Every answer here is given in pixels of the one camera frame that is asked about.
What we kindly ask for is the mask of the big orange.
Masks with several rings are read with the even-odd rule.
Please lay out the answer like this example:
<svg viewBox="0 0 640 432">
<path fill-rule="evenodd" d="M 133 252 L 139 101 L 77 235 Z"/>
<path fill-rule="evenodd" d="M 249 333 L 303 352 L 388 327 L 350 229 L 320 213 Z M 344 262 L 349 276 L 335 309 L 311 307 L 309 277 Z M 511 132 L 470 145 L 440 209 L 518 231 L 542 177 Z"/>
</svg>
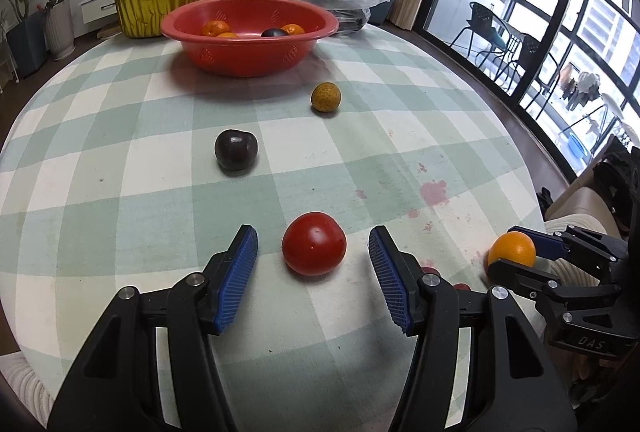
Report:
<svg viewBox="0 0 640 432">
<path fill-rule="evenodd" d="M 536 263 L 536 251 L 526 235 L 508 232 L 498 237 L 490 247 L 486 264 L 490 265 L 498 260 L 533 267 Z"/>
</svg>

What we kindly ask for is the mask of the dark plum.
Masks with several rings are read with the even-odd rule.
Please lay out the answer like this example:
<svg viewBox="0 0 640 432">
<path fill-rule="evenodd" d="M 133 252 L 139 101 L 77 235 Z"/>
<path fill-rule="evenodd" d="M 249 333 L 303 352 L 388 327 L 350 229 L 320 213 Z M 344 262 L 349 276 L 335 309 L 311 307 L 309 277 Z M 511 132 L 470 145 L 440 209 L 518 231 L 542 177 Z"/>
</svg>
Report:
<svg viewBox="0 0 640 432">
<path fill-rule="evenodd" d="M 260 36 L 262 37 L 285 37 L 288 36 L 288 32 L 281 28 L 268 28 L 264 30 Z"/>
<path fill-rule="evenodd" d="M 218 135 L 214 152 L 222 169 L 242 171 L 254 165 L 258 154 L 258 141 L 253 133 L 227 129 Z"/>
</svg>

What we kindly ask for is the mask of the small orange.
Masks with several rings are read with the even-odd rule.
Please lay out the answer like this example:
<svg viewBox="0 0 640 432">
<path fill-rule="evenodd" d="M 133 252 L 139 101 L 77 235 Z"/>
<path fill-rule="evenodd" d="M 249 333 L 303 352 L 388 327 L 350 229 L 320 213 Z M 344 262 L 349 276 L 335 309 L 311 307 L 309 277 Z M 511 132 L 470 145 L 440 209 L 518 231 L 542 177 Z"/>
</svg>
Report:
<svg viewBox="0 0 640 432">
<path fill-rule="evenodd" d="M 220 33 L 216 36 L 217 38 L 239 38 L 239 35 L 236 33 L 232 33 L 232 32 L 225 32 L 225 33 Z"/>
<path fill-rule="evenodd" d="M 285 33 L 291 36 L 303 35 L 304 33 L 306 33 L 306 30 L 303 29 L 302 26 L 295 23 L 286 24 L 281 27 L 281 30 L 283 30 Z"/>
</svg>

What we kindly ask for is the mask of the large mandarin orange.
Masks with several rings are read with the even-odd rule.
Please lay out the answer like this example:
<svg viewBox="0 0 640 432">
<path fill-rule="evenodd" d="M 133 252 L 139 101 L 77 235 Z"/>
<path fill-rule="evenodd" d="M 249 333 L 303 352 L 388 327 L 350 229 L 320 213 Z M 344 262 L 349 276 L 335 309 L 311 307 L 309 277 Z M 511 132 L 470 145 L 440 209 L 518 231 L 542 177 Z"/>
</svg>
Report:
<svg viewBox="0 0 640 432">
<path fill-rule="evenodd" d="M 201 34 L 207 37 L 218 37 L 224 33 L 230 33 L 231 28 L 227 22 L 221 20 L 207 21 L 201 28 Z"/>
</svg>

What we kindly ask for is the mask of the green checkered tablecloth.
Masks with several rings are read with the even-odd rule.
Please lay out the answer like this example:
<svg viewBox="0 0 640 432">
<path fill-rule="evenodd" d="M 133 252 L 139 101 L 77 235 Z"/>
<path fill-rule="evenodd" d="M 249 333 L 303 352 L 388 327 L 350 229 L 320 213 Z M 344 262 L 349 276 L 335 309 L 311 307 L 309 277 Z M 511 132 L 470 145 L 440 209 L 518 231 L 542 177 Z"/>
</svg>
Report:
<svg viewBox="0 0 640 432">
<path fill-rule="evenodd" d="M 311 107 L 322 82 L 333 113 Z M 253 133 L 253 166 L 214 145 Z M 303 276 L 282 238 L 307 212 L 347 238 L 340 265 Z M 226 79 L 176 41 L 103 42 L 52 77 L 1 152 L 1 300 L 34 374 L 55 394 L 120 287 L 175 285 L 254 226 L 258 259 L 213 342 L 243 431 L 383 431 L 413 342 L 368 257 L 373 226 L 449 282 L 484 286 L 484 256 L 514 225 L 541 229 L 523 158 L 462 79 L 367 27 L 320 41 L 292 70 Z"/>
</svg>

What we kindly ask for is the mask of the teal balcony chair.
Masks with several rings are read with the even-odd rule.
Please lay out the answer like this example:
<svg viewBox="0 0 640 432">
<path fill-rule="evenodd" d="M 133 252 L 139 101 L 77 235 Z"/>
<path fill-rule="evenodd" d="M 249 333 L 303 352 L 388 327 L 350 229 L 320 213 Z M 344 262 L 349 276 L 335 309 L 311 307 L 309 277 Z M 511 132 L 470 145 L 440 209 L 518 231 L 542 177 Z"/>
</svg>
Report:
<svg viewBox="0 0 640 432">
<path fill-rule="evenodd" d="M 496 70 L 512 58 L 520 37 L 493 10 L 477 1 L 470 2 L 470 16 L 458 31 L 450 48 L 460 47 L 465 57 L 480 70 L 488 65 Z"/>
</svg>

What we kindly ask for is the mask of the brown longan fruit far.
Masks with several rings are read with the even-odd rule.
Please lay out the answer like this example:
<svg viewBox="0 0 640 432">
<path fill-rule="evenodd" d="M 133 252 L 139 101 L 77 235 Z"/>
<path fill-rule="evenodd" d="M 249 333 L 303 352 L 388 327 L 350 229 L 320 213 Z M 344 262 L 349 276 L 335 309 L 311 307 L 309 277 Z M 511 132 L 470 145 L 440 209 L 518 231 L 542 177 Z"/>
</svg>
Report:
<svg viewBox="0 0 640 432">
<path fill-rule="evenodd" d="M 342 93 L 333 82 L 322 82 L 311 92 L 311 107 L 319 113 L 333 113 L 340 107 Z"/>
</svg>

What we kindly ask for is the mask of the red plastic colander bowl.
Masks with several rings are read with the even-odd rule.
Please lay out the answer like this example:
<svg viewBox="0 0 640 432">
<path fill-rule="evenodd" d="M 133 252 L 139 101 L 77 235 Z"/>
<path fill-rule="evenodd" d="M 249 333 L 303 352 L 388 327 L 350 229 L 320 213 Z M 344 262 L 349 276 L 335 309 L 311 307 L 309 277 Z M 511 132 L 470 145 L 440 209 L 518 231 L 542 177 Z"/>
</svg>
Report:
<svg viewBox="0 0 640 432">
<path fill-rule="evenodd" d="M 239 38 L 207 37 L 202 26 L 227 22 Z M 295 23 L 303 35 L 262 37 L 268 28 Z M 265 77 L 297 66 L 316 43 L 337 32 L 328 10 L 299 0 L 198 0 L 163 18 L 163 35 L 180 42 L 186 57 L 204 72 L 231 78 Z"/>
</svg>

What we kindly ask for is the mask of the white tv stand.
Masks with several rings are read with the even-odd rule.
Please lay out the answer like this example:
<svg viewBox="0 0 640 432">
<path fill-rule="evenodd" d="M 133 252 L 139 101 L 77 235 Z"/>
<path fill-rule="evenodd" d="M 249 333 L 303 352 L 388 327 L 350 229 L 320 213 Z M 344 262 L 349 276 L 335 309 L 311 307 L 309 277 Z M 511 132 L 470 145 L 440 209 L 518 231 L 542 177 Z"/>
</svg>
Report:
<svg viewBox="0 0 640 432">
<path fill-rule="evenodd" d="M 84 0 L 79 3 L 79 7 L 82 22 L 85 25 L 117 13 L 115 0 Z"/>
</svg>

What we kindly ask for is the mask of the small plant grey pot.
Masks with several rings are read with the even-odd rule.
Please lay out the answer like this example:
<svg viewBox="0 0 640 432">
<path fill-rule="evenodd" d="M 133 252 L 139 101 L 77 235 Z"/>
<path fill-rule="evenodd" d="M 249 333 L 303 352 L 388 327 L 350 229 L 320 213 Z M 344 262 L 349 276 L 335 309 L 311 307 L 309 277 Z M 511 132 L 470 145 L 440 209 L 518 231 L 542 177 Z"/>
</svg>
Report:
<svg viewBox="0 0 640 432">
<path fill-rule="evenodd" d="M 48 0 L 43 9 L 44 34 L 55 61 L 61 61 L 75 50 L 72 0 Z"/>
</svg>

